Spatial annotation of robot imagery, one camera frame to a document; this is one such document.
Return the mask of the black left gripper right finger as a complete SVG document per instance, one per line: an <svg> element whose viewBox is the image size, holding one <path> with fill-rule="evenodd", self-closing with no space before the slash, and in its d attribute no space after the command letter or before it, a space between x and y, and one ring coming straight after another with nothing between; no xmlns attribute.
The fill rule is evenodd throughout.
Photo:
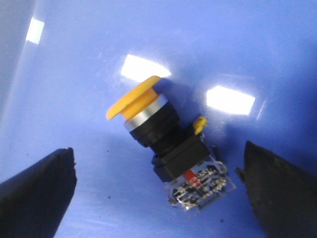
<svg viewBox="0 0 317 238"><path fill-rule="evenodd" d="M236 173L267 238L317 236L316 176L251 141Z"/></svg>

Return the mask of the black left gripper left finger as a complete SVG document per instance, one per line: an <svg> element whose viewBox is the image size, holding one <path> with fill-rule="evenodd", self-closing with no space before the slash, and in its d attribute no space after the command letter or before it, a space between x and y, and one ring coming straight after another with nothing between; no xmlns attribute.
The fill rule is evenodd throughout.
<svg viewBox="0 0 317 238"><path fill-rule="evenodd" d="M0 184L0 236L53 238L77 184L74 151L57 149Z"/></svg>

